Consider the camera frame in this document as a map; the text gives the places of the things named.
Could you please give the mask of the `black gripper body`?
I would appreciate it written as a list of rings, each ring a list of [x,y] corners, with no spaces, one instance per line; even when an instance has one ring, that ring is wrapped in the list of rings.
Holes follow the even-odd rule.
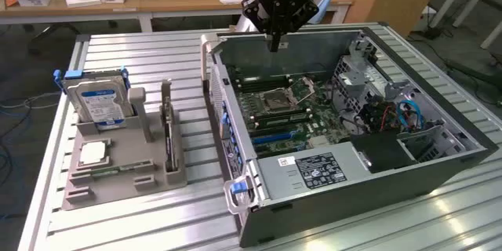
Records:
[[[312,0],[260,0],[264,8],[260,30],[268,34],[296,32],[316,14]]]

